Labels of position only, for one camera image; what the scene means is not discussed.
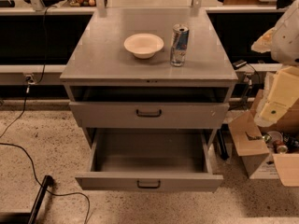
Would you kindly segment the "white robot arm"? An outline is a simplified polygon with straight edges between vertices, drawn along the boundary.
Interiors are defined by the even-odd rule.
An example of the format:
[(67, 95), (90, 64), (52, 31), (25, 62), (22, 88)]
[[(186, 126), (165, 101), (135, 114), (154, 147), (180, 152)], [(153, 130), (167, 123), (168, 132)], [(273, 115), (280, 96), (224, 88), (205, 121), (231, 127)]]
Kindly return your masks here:
[(299, 98), (299, 0), (295, 0), (276, 25), (251, 46), (256, 52), (269, 51), (282, 67), (265, 86), (254, 121), (261, 127), (277, 123)]

